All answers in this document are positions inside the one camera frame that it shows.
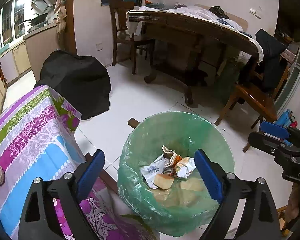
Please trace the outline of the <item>orange white snack wrapper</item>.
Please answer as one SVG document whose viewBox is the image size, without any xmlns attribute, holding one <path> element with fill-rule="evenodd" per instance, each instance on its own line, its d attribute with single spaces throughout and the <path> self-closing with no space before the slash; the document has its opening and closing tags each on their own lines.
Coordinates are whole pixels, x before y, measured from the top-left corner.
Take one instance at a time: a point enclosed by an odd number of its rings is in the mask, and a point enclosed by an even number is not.
<svg viewBox="0 0 300 240">
<path fill-rule="evenodd" d="M 194 159 L 191 157 L 182 157 L 165 145 L 162 146 L 164 156 L 170 158 L 170 162 L 165 165 L 163 173 L 169 176 L 186 179 L 196 169 Z"/>
</svg>

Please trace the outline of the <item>yellow sponge block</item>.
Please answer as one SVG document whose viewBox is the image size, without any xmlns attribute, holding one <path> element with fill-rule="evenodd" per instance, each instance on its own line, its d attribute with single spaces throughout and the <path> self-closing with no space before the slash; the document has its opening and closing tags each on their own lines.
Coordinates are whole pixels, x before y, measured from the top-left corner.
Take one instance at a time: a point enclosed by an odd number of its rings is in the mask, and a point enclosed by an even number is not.
<svg viewBox="0 0 300 240">
<path fill-rule="evenodd" d="M 154 185 L 162 190 L 170 189 L 174 178 L 166 174 L 157 174 L 154 178 Z"/>
</svg>

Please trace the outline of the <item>white blue plastic wrapper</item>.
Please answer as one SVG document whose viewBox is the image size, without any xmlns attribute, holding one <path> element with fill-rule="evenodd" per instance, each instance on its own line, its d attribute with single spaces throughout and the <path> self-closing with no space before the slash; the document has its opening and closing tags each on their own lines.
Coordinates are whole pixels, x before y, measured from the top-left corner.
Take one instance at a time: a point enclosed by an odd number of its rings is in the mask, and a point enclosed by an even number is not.
<svg viewBox="0 0 300 240">
<path fill-rule="evenodd" d="M 165 169 L 165 165 L 170 162 L 170 158 L 166 158 L 164 154 L 160 155 L 148 166 L 143 166 L 140 168 L 140 172 L 151 189 L 157 189 L 158 187 L 154 185 L 155 176 L 157 174 L 162 174 Z"/>
</svg>

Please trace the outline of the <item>green lined trash bin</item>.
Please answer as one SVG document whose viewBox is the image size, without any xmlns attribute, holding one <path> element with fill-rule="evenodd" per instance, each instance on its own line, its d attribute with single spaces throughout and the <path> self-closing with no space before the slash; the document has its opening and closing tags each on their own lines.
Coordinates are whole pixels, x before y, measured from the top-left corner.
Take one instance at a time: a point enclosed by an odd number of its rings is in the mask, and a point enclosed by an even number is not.
<svg viewBox="0 0 300 240">
<path fill-rule="evenodd" d="M 208 224 L 218 203 L 195 166 L 194 154 L 200 149 L 226 172 L 234 172 L 228 143 L 206 119 L 186 112 L 148 117 L 123 146 L 119 197 L 148 226 L 169 236 Z"/>
</svg>

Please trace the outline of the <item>kitchen window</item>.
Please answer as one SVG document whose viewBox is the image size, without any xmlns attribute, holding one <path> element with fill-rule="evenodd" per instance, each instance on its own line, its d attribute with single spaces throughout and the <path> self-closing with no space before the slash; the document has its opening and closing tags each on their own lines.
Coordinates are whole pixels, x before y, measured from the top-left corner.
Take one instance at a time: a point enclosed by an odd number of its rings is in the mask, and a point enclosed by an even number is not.
<svg viewBox="0 0 300 240">
<path fill-rule="evenodd" d="M 1 34 L 5 46 L 25 34 L 24 8 L 26 0 L 10 0 L 2 9 Z"/>
</svg>

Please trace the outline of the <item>blue bottles on floor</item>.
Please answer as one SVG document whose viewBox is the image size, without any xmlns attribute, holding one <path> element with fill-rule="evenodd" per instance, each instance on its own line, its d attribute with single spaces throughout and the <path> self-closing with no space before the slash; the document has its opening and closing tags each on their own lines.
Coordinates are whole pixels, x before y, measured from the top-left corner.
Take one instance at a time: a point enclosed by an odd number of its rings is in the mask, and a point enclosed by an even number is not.
<svg viewBox="0 0 300 240">
<path fill-rule="evenodd" d="M 280 117 L 277 119 L 275 124 L 279 126 L 277 137 L 284 142 L 287 146 L 292 146 L 292 143 L 288 141 L 288 133 L 287 128 L 295 123 L 295 116 L 293 115 L 293 112 L 290 109 L 287 109 L 284 111 Z"/>
</svg>

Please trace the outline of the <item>wooden chair near bin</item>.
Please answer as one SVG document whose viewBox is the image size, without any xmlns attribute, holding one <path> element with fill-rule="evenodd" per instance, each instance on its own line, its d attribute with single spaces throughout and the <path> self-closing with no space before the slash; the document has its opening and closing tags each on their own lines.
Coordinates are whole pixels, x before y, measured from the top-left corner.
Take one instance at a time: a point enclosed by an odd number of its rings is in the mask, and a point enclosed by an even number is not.
<svg viewBox="0 0 300 240">
<path fill-rule="evenodd" d="M 283 83 L 288 79 L 288 72 L 294 61 L 296 60 L 296 55 L 293 54 L 290 50 L 286 49 L 280 55 L 280 61 L 285 60 L 287 62 L 287 66 L 285 71 L 283 72 L 279 84 L 275 87 L 273 93 L 271 95 L 267 95 L 262 92 L 255 85 L 250 87 L 244 87 L 242 85 L 235 85 L 233 93 L 230 95 L 229 100 L 227 101 L 225 107 L 221 110 L 218 119 L 214 122 L 216 126 L 220 124 L 223 120 L 224 116 L 228 112 L 228 110 L 233 109 L 235 104 L 239 99 L 245 100 L 248 105 L 257 111 L 259 114 L 256 121 L 251 126 L 253 129 L 258 122 L 262 123 L 264 119 L 268 122 L 274 122 L 278 119 L 277 110 L 275 109 L 275 98 L 281 89 Z"/>
</svg>

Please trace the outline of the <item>purple striped floral tablecloth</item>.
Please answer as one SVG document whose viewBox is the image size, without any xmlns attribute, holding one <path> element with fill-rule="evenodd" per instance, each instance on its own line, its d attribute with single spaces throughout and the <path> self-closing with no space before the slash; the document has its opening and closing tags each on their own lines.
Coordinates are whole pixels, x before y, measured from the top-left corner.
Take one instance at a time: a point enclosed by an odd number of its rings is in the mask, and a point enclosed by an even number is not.
<svg viewBox="0 0 300 240">
<path fill-rule="evenodd" d="M 33 180 L 73 173 L 92 155 L 83 154 L 74 132 L 81 114 L 49 86 L 39 86 L 0 116 L 0 239 L 19 239 L 19 224 Z M 80 207 L 98 239 L 159 239 L 159 233 L 131 211 L 113 210 L 113 193 L 99 177 Z M 58 199 L 53 200 L 65 239 L 75 239 Z"/>
</svg>

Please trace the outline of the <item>black jacket on chair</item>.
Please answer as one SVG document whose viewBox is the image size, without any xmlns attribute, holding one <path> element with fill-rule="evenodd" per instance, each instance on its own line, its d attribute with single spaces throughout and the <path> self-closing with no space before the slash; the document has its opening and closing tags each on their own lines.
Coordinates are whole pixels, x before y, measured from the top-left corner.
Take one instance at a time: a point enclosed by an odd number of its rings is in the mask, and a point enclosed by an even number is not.
<svg viewBox="0 0 300 240">
<path fill-rule="evenodd" d="M 287 47 L 263 29 L 256 33 L 256 40 L 264 54 L 263 61 L 255 68 L 258 74 L 263 75 L 260 89 L 272 94 L 285 71 L 280 65 L 280 56 Z"/>
</svg>

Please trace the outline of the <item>white sheet on table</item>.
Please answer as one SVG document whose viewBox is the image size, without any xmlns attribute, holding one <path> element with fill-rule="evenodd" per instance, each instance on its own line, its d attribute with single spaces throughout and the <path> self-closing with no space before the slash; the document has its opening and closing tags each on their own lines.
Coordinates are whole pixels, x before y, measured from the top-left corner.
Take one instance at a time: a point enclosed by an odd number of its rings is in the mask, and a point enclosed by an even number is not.
<svg viewBox="0 0 300 240">
<path fill-rule="evenodd" d="M 258 63 L 264 58 L 261 45 L 246 33 L 242 23 L 220 18 L 202 7 L 154 9 L 142 6 L 137 10 L 128 11 L 126 16 L 130 22 L 128 31 L 131 34 L 136 31 L 139 22 L 163 24 L 178 30 L 211 36 L 256 57 Z"/>
</svg>

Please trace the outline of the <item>dark wooden dining table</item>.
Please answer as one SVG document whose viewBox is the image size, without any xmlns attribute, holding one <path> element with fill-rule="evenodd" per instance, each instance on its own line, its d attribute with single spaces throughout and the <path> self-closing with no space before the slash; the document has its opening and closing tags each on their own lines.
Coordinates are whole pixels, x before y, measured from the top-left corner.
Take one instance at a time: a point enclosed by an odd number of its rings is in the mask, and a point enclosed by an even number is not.
<svg viewBox="0 0 300 240">
<path fill-rule="evenodd" d="M 199 86 L 205 77 L 205 73 L 198 67 L 207 48 L 208 37 L 221 42 L 220 59 L 225 56 L 227 47 L 232 46 L 254 57 L 255 64 L 263 60 L 261 50 L 248 36 L 222 24 L 163 10 L 131 10 L 127 12 L 127 19 L 131 23 L 143 23 L 146 37 L 181 46 L 185 52 L 188 52 L 184 69 L 176 68 L 168 60 L 161 61 L 159 64 L 151 61 L 151 73 L 144 77 L 145 83 L 151 83 L 156 79 L 157 73 L 162 72 L 179 80 L 185 86 L 184 96 L 187 105 L 193 104 L 192 88 Z"/>
</svg>

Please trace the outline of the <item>black cloth covered object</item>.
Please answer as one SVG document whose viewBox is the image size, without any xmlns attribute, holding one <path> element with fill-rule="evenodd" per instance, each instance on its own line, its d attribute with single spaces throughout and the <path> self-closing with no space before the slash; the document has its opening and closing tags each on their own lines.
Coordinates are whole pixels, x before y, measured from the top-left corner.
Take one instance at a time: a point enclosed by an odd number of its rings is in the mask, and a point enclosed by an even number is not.
<svg viewBox="0 0 300 240">
<path fill-rule="evenodd" d="M 82 115 L 90 119 L 109 110 L 110 76 L 106 67 L 92 56 L 78 56 L 55 50 L 44 61 L 40 80 L 65 98 Z"/>
</svg>

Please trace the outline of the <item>wooden chair by window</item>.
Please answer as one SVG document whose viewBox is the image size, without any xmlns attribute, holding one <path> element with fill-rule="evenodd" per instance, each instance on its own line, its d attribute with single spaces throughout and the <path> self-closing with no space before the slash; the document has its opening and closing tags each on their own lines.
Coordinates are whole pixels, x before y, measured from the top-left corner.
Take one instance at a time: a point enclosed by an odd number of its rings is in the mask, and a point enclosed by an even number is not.
<svg viewBox="0 0 300 240">
<path fill-rule="evenodd" d="M 154 39 L 146 38 L 143 35 L 130 35 L 127 27 L 126 13 L 134 9 L 134 2 L 124 2 L 120 0 L 110 0 L 109 2 L 111 30 L 113 34 L 113 60 L 112 65 L 117 63 L 117 45 L 125 44 L 130 46 L 130 58 L 133 61 L 132 74 L 136 74 L 136 52 L 143 50 L 144 46 L 150 50 Z"/>
</svg>

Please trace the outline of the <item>black wok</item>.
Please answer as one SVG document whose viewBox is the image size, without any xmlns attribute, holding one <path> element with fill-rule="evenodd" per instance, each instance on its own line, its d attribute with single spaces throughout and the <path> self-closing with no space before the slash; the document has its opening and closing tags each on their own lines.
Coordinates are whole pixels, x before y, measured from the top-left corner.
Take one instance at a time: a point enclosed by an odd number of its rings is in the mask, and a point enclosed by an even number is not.
<svg viewBox="0 0 300 240">
<path fill-rule="evenodd" d="M 47 15 L 48 15 L 48 13 L 44 13 L 44 14 L 40 14 L 40 15 L 37 14 L 37 16 L 35 18 L 30 19 L 30 20 L 24 20 L 22 23 L 29 22 L 31 26 L 34 26 L 34 25 L 37 25 L 39 23 L 46 21 Z"/>
</svg>

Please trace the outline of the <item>range hood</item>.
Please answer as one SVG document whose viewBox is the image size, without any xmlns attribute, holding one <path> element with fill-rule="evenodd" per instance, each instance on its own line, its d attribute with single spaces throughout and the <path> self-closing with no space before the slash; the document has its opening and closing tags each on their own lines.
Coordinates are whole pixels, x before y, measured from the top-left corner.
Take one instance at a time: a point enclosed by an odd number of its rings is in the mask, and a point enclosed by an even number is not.
<svg viewBox="0 0 300 240">
<path fill-rule="evenodd" d="M 41 14 L 48 12 L 52 3 L 49 0 L 31 0 L 31 6 Z"/>
</svg>

